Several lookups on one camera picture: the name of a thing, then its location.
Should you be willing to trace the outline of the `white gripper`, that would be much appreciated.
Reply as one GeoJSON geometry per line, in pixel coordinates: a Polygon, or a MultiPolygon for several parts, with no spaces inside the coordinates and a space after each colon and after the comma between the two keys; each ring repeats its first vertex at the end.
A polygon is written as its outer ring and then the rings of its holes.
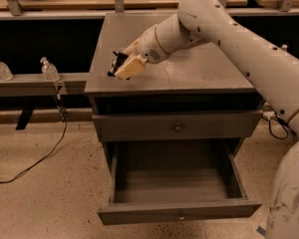
{"type": "Polygon", "coordinates": [[[117,69],[114,72],[116,78],[127,80],[146,68],[146,63],[158,64],[170,56],[170,53],[162,45],[159,25],[153,25],[145,30],[137,39],[128,45],[123,53],[126,58],[117,59],[117,69]]]}

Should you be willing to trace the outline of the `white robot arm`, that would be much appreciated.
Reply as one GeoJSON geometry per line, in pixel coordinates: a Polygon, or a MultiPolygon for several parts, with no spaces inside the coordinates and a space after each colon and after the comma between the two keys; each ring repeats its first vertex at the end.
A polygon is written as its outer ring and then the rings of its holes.
{"type": "MultiPolygon", "coordinates": [[[[235,22],[218,0],[180,0],[177,12],[147,29],[113,61],[126,80],[174,52],[216,45],[299,137],[299,59],[235,22]]],[[[299,239],[299,140],[278,167],[266,239],[299,239]]]]}

